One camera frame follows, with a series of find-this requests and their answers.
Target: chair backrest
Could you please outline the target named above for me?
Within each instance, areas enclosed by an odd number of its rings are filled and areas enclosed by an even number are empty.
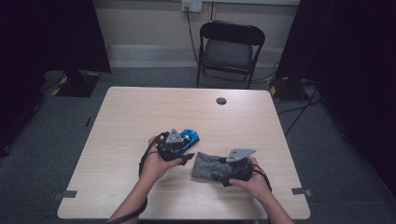
[[[209,21],[200,30],[201,41],[204,38],[233,43],[262,45],[265,35],[256,26],[232,23],[227,21]]]

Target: forearm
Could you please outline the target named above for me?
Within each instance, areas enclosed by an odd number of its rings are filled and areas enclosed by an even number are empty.
[[[276,197],[271,193],[267,193],[258,199],[262,204],[265,212],[268,215],[268,218],[271,220],[273,224],[289,224],[294,223],[291,220],[288,213],[282,207],[282,205],[277,201]]]
[[[122,202],[119,208],[117,208],[117,210],[108,221],[131,214],[132,212],[139,209],[148,197],[154,183],[155,181],[153,180],[147,178],[140,178],[134,185],[134,188],[131,190],[131,192],[128,194],[128,196],[125,198],[125,200]],[[128,219],[123,223],[137,223],[137,219],[138,216]]]

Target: gray fabric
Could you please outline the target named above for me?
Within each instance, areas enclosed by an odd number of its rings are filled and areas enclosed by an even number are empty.
[[[198,152],[191,176],[207,180],[219,181],[218,177],[227,176],[232,173],[231,166],[228,163],[221,163],[218,156],[210,156]]]

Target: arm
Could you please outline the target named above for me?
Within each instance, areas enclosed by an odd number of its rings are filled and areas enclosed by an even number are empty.
[[[259,165],[254,157],[247,158],[251,163]],[[256,198],[264,208],[265,212],[268,214],[268,218],[271,219],[271,223],[294,223],[286,213],[285,209],[283,209],[282,205],[277,201],[276,197],[272,194],[261,175],[253,172],[253,175],[249,181],[231,179],[230,184],[247,190],[252,197]]]
[[[150,144],[154,140],[152,137],[148,140],[148,144]],[[122,204],[117,208],[114,214],[107,221],[114,220],[118,217],[123,217],[136,211],[142,206],[144,201],[149,195],[154,184],[159,180],[168,169],[175,167],[181,163],[181,159],[176,159],[173,161],[164,161],[161,156],[158,154],[157,148],[155,145],[151,147],[149,150],[150,153],[143,166],[142,174],[139,180],[134,185],[134,188],[122,202]],[[133,217],[131,219],[126,220],[123,223],[137,223],[138,217]]]

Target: black backdrop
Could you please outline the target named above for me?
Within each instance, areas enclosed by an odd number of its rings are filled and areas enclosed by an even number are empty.
[[[396,2],[301,0],[276,77],[318,81],[345,135],[396,196]]]
[[[3,0],[0,31],[1,150],[39,102],[46,72],[111,71],[92,0]]]

